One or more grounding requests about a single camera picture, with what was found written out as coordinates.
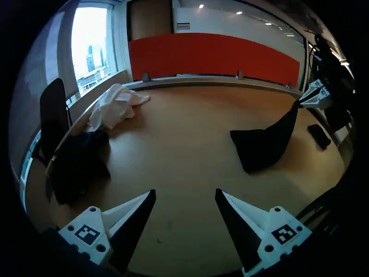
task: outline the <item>white wall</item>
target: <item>white wall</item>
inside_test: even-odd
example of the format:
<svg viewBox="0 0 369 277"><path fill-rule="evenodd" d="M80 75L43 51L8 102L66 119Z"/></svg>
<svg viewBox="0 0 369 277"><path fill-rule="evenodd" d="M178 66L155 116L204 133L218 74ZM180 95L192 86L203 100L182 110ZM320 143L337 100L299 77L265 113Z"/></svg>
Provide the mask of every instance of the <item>white wall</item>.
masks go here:
<svg viewBox="0 0 369 277"><path fill-rule="evenodd" d="M174 31L176 33L211 33L240 37L276 49L300 63L298 87L305 67L305 48L296 42L295 37L287 37L274 26L267 26L260 20L234 12L208 8L175 8L173 11ZM190 30L177 30L177 23L190 23ZM242 54L242 49L235 49Z"/></svg>

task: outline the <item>black cloth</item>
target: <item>black cloth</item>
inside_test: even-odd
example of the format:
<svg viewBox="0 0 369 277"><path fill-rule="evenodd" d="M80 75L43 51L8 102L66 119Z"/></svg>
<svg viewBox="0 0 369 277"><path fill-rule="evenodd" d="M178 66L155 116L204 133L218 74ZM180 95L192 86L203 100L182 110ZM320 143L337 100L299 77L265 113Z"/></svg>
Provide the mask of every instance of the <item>black cloth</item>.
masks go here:
<svg viewBox="0 0 369 277"><path fill-rule="evenodd" d="M318 124L308 126L308 131L322 150L325 150L330 145L331 140Z"/></svg>
<svg viewBox="0 0 369 277"><path fill-rule="evenodd" d="M230 131L244 171L256 172L279 161L295 127L298 106L299 102L295 101L290 111L265 130Z"/></svg>
<svg viewBox="0 0 369 277"><path fill-rule="evenodd" d="M69 136L55 152L50 181L59 204L72 204L87 192L91 182L110 178L99 155L108 142L109 136L103 131L83 132Z"/></svg>

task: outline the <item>window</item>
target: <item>window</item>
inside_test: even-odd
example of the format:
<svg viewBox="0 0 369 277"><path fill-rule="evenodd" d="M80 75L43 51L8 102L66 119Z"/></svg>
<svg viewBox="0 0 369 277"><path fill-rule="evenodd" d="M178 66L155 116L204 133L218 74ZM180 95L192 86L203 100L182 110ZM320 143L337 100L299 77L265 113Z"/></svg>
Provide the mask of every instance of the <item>window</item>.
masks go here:
<svg viewBox="0 0 369 277"><path fill-rule="evenodd" d="M113 6L83 3L72 27L72 60L80 96L117 72L113 47Z"/></svg>
<svg viewBox="0 0 369 277"><path fill-rule="evenodd" d="M25 189L26 189L26 184L27 184L27 176L28 176L28 172L30 170L31 167L31 162L32 162L32 152L37 144L37 142L40 140L41 138L41 130L38 131L36 137L34 138L34 140L32 141L30 147L27 150L27 154L26 157L24 159L23 165L22 165L22 171L20 174L20 180L22 185L19 188L19 194L20 194L20 198L21 198L21 202L22 205L24 207L24 210L27 212L26 210L26 200L25 200Z"/></svg>

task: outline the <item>skyscraper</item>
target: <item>skyscraper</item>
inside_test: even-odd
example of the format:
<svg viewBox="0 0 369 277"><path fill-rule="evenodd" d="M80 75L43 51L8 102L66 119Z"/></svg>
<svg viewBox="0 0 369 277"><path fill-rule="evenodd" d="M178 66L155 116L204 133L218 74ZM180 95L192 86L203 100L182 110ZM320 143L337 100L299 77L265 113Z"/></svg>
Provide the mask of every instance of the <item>skyscraper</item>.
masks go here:
<svg viewBox="0 0 369 277"><path fill-rule="evenodd" d="M99 44L94 44L91 46L91 51L92 57L94 58L95 69L104 66L104 60L101 60L101 46Z"/></svg>
<svg viewBox="0 0 369 277"><path fill-rule="evenodd" d="M100 48L101 66L104 66L104 56L102 54L102 48Z"/></svg>
<svg viewBox="0 0 369 277"><path fill-rule="evenodd" d="M92 55L92 45L89 46L89 54L87 55L87 69L89 72L95 69L94 57Z"/></svg>

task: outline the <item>city building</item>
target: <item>city building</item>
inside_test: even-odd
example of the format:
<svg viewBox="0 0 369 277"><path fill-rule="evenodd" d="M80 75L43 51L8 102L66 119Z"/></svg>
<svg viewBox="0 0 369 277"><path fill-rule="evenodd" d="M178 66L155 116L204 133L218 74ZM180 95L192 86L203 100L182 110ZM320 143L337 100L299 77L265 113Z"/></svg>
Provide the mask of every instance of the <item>city building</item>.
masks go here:
<svg viewBox="0 0 369 277"><path fill-rule="evenodd" d="M89 72L93 71L95 69L95 64L94 64L94 58L92 54L88 54L86 60L87 60L88 71Z"/></svg>
<svg viewBox="0 0 369 277"><path fill-rule="evenodd" d="M100 48L100 59L101 59L101 66L107 66L104 64L104 55L102 54L102 48Z"/></svg>
<svg viewBox="0 0 369 277"><path fill-rule="evenodd" d="M110 68L103 66L87 73L85 76L77 80L79 93L81 96L87 93L91 87L97 85L102 80L111 75Z"/></svg>

